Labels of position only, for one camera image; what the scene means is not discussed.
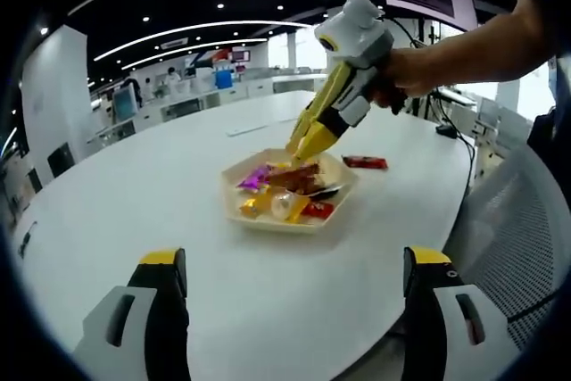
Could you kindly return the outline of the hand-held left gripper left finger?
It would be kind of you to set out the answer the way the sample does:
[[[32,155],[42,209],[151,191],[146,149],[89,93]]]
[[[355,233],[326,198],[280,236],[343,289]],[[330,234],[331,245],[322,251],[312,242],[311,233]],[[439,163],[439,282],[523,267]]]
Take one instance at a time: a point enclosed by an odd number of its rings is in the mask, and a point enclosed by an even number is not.
[[[73,357],[92,380],[188,380],[186,253],[148,253],[84,318]]]

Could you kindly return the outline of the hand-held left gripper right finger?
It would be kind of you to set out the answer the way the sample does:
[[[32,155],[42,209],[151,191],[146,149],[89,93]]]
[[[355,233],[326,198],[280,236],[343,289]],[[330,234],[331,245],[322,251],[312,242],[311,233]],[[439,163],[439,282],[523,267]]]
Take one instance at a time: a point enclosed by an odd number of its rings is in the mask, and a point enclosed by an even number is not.
[[[520,350],[508,319],[444,253],[403,254],[405,380],[496,380]]]

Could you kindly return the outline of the person's right hand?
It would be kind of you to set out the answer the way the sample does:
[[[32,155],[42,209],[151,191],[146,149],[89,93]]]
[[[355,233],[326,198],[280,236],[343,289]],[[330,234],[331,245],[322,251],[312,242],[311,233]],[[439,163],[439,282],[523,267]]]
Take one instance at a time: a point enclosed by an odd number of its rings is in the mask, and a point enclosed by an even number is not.
[[[382,75],[409,97],[421,97],[438,86],[430,48],[393,49]]]

